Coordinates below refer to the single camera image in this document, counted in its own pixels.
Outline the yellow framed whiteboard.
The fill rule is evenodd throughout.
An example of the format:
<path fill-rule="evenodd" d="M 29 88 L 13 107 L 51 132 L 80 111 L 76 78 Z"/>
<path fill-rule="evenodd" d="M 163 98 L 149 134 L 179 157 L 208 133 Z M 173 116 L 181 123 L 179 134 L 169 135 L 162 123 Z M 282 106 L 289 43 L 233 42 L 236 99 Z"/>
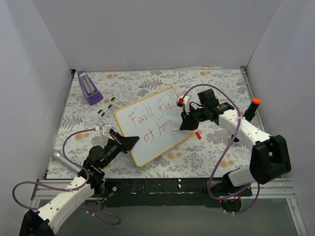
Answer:
<path fill-rule="evenodd" d="M 182 123 L 177 100 L 176 90 L 169 87 L 115 111 L 122 135 L 140 137 L 130 152 L 137 167 L 145 166 L 189 137 L 189 131 L 172 132 Z"/>

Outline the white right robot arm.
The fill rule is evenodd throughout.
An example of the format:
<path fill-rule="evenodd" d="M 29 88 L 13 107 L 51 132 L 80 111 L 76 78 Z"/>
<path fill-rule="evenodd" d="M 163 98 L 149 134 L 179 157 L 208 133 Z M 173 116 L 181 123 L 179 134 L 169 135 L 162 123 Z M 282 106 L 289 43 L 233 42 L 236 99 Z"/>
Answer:
<path fill-rule="evenodd" d="M 249 165 L 223 175 L 222 181 L 208 183 L 208 194 L 217 199 L 219 194 L 235 196 L 250 184 L 266 184 L 291 171 L 291 162 L 286 140 L 281 135 L 272 136 L 251 124 L 259 106 L 252 102 L 242 116 L 231 102 L 220 103 L 214 91 L 198 93 L 199 107 L 194 108 L 187 94 L 178 99 L 183 108 L 180 130 L 196 130 L 200 122 L 212 121 L 231 133 L 231 141 L 241 141 L 251 151 Z"/>

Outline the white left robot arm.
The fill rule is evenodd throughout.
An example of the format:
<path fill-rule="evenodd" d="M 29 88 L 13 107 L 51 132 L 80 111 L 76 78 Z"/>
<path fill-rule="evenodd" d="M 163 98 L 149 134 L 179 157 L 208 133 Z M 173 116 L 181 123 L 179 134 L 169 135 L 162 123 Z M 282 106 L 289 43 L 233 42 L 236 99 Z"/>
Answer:
<path fill-rule="evenodd" d="M 49 203 L 39 209 L 28 207 L 19 234 L 21 236 L 53 236 L 66 219 L 89 197 L 101 196 L 105 190 L 103 169 L 119 154 L 129 153 L 140 139 L 138 136 L 124 137 L 110 129 L 106 134 L 107 144 L 89 150 L 78 175 Z"/>

